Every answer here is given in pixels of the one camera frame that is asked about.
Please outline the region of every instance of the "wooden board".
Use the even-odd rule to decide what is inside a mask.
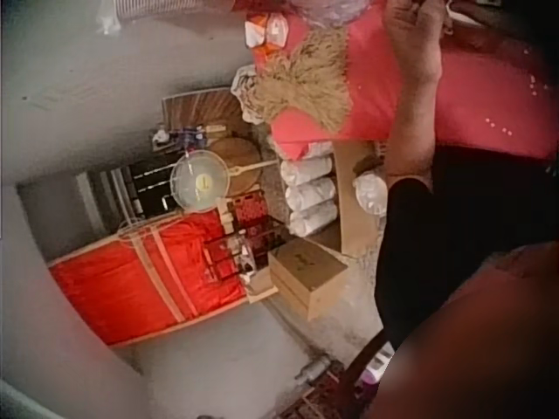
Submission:
[[[251,125],[243,120],[238,99],[229,88],[185,93],[162,100],[165,129],[198,125],[225,125],[230,133],[251,138]]]
[[[212,143],[209,147],[216,155],[224,159],[227,167],[248,166],[260,162],[260,152],[256,146],[242,138],[224,138]],[[244,172],[231,177],[231,186],[227,196],[237,196],[247,192],[259,180],[262,169]]]

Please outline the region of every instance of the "cardboard box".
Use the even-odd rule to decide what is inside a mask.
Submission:
[[[307,239],[294,239],[268,254],[272,282],[279,294],[304,319],[325,313],[338,298],[347,266],[327,251],[359,258],[376,245],[376,219],[355,197],[353,181],[375,166],[374,144],[368,141],[334,143],[339,220]]]
[[[307,239],[351,258],[359,258],[376,245],[376,219],[367,214],[355,196],[353,181],[375,164],[375,147],[370,141],[334,142],[339,221]]]
[[[304,319],[325,313],[339,298],[347,266],[320,246],[297,238],[268,254],[272,282]]]

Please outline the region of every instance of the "concrete floor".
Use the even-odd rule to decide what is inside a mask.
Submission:
[[[125,352],[148,381],[154,419],[269,416],[293,396],[293,378],[309,362],[306,349],[262,304]]]

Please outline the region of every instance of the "round wooden board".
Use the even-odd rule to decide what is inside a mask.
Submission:
[[[256,146],[243,138],[223,138],[211,144],[208,149],[224,159],[228,168],[234,166],[248,166],[259,163],[260,152]],[[244,172],[231,177],[231,186],[227,196],[236,196],[245,193],[259,180],[262,168]]]

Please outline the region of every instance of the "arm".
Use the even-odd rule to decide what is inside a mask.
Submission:
[[[403,81],[385,161],[389,186],[405,177],[431,185],[445,16],[444,0],[426,0],[421,6],[411,0],[387,4],[384,24]]]
[[[431,187],[437,85],[408,84],[402,88],[385,160],[389,187],[405,177]]]

